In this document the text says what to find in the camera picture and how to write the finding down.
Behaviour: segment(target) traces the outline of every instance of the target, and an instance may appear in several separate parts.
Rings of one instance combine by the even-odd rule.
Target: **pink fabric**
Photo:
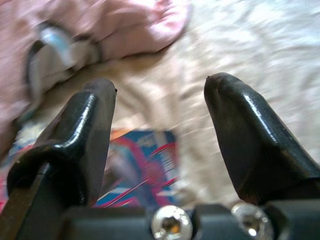
[[[25,63],[37,25],[57,23],[99,42],[104,60],[153,53],[173,43],[188,0],[0,0],[0,158],[15,137],[13,121],[30,104]]]

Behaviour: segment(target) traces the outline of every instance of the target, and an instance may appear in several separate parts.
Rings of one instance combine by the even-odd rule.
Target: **black plastic arm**
[[[263,204],[320,198],[320,168],[266,100],[228,73],[209,76],[204,97],[239,197]]]

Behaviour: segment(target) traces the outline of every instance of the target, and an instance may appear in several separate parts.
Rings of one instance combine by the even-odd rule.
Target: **beige fabric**
[[[48,123],[95,76],[118,88],[113,127],[171,129],[183,203],[237,200],[203,97],[207,75],[228,72],[260,92],[320,163],[318,1],[194,0],[185,35],[153,55],[82,71],[46,96]]]

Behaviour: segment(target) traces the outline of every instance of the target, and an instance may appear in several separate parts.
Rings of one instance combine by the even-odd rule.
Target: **screw head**
[[[153,215],[151,230],[156,240],[190,240],[193,226],[183,209],[166,205]]]
[[[233,206],[231,213],[239,222],[240,228],[254,240],[272,240],[274,229],[259,207],[250,203],[239,203]]]

